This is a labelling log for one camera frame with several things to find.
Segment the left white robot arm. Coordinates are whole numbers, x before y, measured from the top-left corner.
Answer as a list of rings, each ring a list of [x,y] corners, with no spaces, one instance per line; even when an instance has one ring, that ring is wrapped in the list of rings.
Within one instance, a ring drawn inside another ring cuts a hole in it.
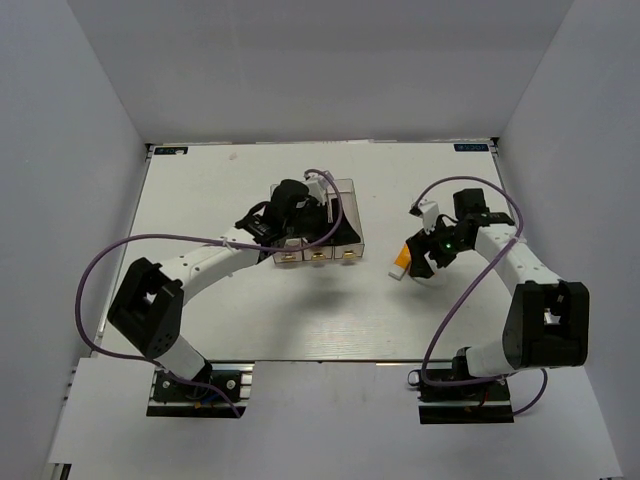
[[[181,334],[182,311],[190,300],[268,258],[277,264],[351,261],[363,253],[351,179],[285,179],[218,239],[160,263],[134,261],[107,319],[144,359],[177,376],[177,387],[188,398],[199,399],[210,390],[212,368]]]

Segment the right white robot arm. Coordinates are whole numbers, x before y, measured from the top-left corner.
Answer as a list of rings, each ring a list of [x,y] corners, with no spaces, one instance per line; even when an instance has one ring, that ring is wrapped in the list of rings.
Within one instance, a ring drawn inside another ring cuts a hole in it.
[[[447,384],[459,396],[472,399],[488,381],[521,370],[583,365],[589,338],[587,287],[565,281],[545,266],[521,240],[515,220],[488,208],[481,189],[461,190],[453,200],[451,224],[434,201],[423,200],[411,208],[422,227],[406,242],[410,277],[430,279],[459,254],[474,251],[505,285],[511,304],[497,339],[458,350]]]

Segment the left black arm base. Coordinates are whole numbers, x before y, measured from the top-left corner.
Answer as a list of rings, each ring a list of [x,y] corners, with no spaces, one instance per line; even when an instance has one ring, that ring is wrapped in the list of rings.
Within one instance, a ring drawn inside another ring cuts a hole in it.
[[[176,382],[156,369],[152,377],[147,417],[237,419],[250,398],[253,363],[213,363],[208,383],[221,390],[234,408],[211,388],[192,387]]]

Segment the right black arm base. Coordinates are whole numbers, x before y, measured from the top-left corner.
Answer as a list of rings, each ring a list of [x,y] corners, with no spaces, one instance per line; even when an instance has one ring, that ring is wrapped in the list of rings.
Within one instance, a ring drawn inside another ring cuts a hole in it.
[[[511,396],[505,381],[465,387],[425,384],[418,369],[407,375],[408,386],[418,392],[421,425],[510,424],[514,422]]]

